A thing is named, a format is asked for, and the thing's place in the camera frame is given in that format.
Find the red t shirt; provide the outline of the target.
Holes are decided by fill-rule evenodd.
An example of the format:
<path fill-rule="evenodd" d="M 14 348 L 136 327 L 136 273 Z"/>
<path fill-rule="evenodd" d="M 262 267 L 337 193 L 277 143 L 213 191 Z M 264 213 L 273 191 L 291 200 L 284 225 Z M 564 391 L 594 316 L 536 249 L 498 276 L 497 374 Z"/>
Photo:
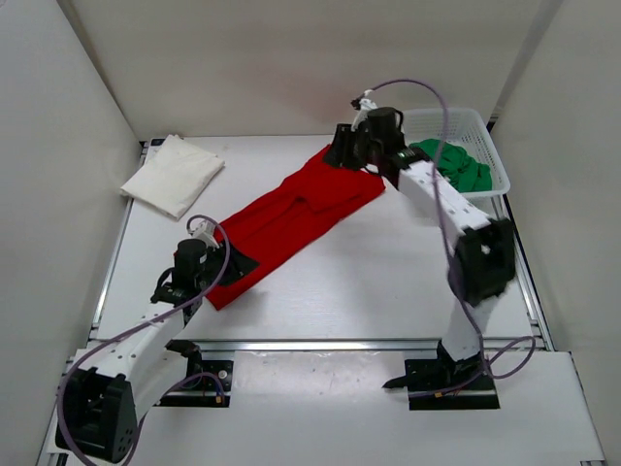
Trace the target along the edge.
<path fill-rule="evenodd" d="M 258 267 L 238 282 L 208 293 L 218 311 L 384 192 L 380 177 L 332 167 L 323 161 L 327 153 L 321 150 L 277 188 L 222 222 L 232 246 L 257 261 Z"/>

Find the green t shirt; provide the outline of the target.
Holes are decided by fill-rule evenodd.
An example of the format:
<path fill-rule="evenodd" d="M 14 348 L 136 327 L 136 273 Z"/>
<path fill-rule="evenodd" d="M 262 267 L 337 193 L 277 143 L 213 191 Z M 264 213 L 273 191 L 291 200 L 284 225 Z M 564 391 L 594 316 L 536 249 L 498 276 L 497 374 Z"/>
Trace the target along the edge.
<path fill-rule="evenodd" d="M 449 143 L 442 146 L 438 171 L 460 193 L 489 191 L 493 187 L 490 167 Z"/>

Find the white t shirt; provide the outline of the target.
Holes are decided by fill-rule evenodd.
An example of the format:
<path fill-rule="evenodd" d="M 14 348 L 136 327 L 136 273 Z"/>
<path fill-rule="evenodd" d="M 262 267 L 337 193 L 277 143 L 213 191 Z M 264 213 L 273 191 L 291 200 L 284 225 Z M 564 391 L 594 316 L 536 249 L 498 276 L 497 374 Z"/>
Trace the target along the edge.
<path fill-rule="evenodd" d="M 224 166 L 218 155 L 169 135 L 120 193 L 179 220 Z"/>

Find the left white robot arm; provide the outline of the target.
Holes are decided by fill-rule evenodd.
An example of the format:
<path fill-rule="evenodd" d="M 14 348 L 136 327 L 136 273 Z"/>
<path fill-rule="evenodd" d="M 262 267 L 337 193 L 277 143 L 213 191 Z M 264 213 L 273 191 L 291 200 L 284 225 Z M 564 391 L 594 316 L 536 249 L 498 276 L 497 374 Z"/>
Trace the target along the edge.
<path fill-rule="evenodd" d="M 56 446 L 79 451 L 89 464 L 127 463 L 148 410 L 169 392 L 206 383 L 223 400 L 223 385 L 216 373 L 205 371 L 199 347 L 178 335 L 206 294 L 239 282 L 258 265 L 226 242 L 180 241 L 137 331 L 81 356 L 65 376 Z"/>

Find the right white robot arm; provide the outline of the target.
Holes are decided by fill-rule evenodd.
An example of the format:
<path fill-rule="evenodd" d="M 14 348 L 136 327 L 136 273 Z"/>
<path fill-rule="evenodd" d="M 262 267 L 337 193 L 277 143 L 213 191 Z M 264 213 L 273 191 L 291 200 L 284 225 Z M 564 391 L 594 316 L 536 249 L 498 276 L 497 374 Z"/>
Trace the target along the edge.
<path fill-rule="evenodd" d="M 441 230 L 447 255 L 447 281 L 456 298 L 441 338 L 436 376 L 456 388 L 471 375 L 469 359 L 481 354 L 482 333 L 499 297 L 515 277 L 512 224 L 475 207 L 434 165 L 431 155 L 406 143 L 404 114 L 368 99 L 356 104 L 351 123 L 338 125 L 324 157 L 336 168 L 376 168 Z"/>

